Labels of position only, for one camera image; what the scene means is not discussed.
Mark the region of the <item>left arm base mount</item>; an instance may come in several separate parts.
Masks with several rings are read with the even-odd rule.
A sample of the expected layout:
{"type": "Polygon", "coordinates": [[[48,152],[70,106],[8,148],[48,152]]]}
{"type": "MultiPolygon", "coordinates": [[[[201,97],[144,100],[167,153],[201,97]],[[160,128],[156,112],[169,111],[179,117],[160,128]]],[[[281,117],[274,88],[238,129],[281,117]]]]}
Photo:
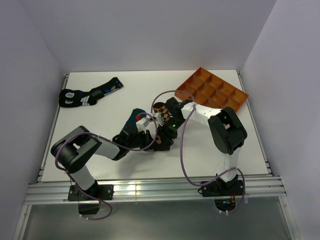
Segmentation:
{"type": "Polygon", "coordinates": [[[71,185],[67,197],[68,202],[78,202],[78,212],[81,215],[95,215],[100,210],[102,203],[81,203],[95,201],[96,199],[109,201],[113,199],[114,185],[94,183],[88,190],[83,190],[78,185],[71,185]]]}

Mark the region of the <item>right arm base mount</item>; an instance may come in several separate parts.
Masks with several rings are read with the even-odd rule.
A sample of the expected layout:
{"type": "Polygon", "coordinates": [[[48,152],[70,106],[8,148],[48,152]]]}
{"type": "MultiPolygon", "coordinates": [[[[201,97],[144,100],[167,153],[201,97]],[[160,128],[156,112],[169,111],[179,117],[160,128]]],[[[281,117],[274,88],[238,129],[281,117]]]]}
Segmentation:
{"type": "Polygon", "coordinates": [[[238,175],[236,175],[235,179],[228,182],[219,178],[206,186],[201,186],[197,192],[203,197],[225,197],[215,199],[214,204],[220,212],[230,213],[244,202],[244,190],[244,182],[238,180],[238,175]]]}

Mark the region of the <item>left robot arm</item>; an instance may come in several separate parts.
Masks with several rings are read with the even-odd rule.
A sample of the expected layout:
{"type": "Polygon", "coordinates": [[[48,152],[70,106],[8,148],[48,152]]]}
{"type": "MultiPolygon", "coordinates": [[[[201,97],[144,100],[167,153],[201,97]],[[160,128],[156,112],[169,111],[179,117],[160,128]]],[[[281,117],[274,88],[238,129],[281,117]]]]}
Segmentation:
{"type": "Polygon", "coordinates": [[[98,183],[86,164],[94,154],[117,161],[130,150],[152,149],[156,140],[149,130],[138,131],[134,125],[123,127],[112,140],[99,137],[81,125],[57,141],[50,152],[56,158],[56,163],[61,164],[80,187],[79,194],[86,200],[91,200],[98,193],[98,183]]]}

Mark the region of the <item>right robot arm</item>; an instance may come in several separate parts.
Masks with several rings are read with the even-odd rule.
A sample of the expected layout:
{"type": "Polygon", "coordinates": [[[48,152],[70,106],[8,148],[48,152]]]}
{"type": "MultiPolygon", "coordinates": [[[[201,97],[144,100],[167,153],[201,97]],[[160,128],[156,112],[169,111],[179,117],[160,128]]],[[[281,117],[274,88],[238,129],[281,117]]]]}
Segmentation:
{"type": "Polygon", "coordinates": [[[189,178],[185,170],[182,172],[186,180],[195,187],[216,185],[220,194],[229,194],[234,184],[239,181],[238,176],[242,174],[238,168],[238,158],[248,137],[236,112],[231,107],[210,108],[196,104],[190,99],[179,102],[174,97],[166,102],[153,103],[152,109],[155,113],[161,114],[164,120],[164,124],[157,129],[155,151],[169,150],[178,136],[179,129],[183,138],[189,120],[209,128],[215,147],[223,155],[216,176],[209,181],[196,183],[189,178]]]}

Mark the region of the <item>brown argyle sock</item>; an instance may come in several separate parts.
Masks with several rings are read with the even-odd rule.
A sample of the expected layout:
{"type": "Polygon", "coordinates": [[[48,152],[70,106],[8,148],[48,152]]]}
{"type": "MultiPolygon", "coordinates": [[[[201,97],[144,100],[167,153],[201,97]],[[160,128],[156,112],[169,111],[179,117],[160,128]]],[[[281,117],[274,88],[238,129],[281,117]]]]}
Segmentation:
{"type": "Polygon", "coordinates": [[[171,119],[169,110],[166,108],[164,102],[156,102],[153,105],[153,110],[155,113],[160,113],[163,119],[163,122],[167,122],[171,119]]]}

